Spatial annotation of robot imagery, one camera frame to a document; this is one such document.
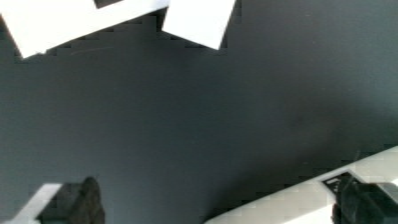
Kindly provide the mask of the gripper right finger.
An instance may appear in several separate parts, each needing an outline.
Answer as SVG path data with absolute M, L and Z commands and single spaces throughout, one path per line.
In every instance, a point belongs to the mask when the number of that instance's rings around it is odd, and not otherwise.
M 334 224 L 398 224 L 398 186 L 344 177 L 332 206 Z

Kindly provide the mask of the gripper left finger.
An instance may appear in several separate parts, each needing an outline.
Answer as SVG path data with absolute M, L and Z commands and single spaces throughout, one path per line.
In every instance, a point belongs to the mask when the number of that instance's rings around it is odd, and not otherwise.
M 10 224 L 105 224 L 99 183 L 46 183 L 10 219 Z

